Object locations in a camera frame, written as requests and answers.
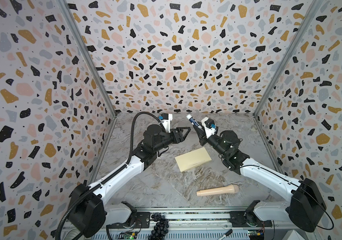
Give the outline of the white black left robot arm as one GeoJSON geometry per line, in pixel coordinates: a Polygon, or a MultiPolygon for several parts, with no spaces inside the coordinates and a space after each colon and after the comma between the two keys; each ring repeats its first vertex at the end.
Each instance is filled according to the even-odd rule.
{"type": "Polygon", "coordinates": [[[90,184],[78,185],[71,194],[70,204],[55,234],[57,240],[66,220],[80,232],[80,237],[90,238],[103,226],[117,223],[133,224],[136,209],[128,203],[108,205],[112,196],[127,182],[146,170],[170,145],[183,142],[190,133],[190,127],[178,127],[164,132],[160,125],[150,125],[143,133],[143,140],[132,151],[129,163],[124,162],[112,173],[90,184]]]}

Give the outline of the blue white glue stick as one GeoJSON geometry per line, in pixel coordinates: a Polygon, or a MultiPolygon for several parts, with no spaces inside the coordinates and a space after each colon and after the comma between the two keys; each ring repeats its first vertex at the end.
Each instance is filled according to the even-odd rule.
{"type": "Polygon", "coordinates": [[[187,119],[189,120],[190,123],[192,123],[197,128],[201,128],[201,125],[193,118],[192,115],[187,115],[187,119]]]}

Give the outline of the cream paper envelope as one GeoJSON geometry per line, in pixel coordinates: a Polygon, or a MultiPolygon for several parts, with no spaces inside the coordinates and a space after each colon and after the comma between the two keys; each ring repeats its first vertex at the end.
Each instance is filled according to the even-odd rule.
{"type": "Polygon", "coordinates": [[[205,147],[175,157],[180,172],[186,172],[212,160],[205,147]]]}

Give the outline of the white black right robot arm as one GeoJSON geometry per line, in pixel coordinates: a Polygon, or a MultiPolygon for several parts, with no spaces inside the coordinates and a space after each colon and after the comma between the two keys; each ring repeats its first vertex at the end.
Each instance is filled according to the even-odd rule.
{"type": "Polygon", "coordinates": [[[194,126],[201,146],[209,144],[230,171],[253,179],[281,196],[282,202],[254,201],[251,215],[261,221],[292,222],[299,229],[313,233],[326,214],[326,204],[316,183],[308,178],[298,180],[288,177],[259,163],[239,150],[241,140],[234,131],[218,134],[213,119],[205,117],[201,122],[191,115],[187,119],[194,126]]]}

